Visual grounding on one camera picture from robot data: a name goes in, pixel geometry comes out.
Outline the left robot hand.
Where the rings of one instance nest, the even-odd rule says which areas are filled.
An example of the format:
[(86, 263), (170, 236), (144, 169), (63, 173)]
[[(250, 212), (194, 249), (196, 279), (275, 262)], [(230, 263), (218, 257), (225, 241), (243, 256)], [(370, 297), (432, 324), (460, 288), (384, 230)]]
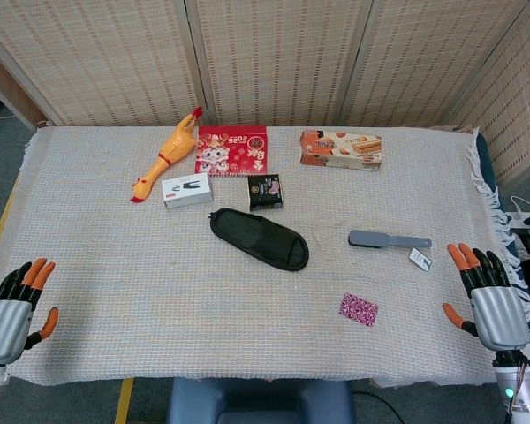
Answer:
[(13, 270), (0, 283), (0, 367), (15, 362), (55, 330), (59, 311), (53, 307), (42, 328), (30, 331), (34, 311), (55, 267), (53, 261), (38, 258)]

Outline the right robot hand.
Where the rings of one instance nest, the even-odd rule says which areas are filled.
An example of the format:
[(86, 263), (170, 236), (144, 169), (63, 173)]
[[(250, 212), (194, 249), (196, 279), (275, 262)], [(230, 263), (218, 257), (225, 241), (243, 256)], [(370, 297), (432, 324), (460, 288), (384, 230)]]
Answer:
[(448, 320), (478, 337), (493, 352), (520, 350), (530, 343), (521, 299), (511, 286), (500, 258), (460, 243), (447, 245), (470, 302), (473, 319), (462, 318), (449, 303), (442, 304)]

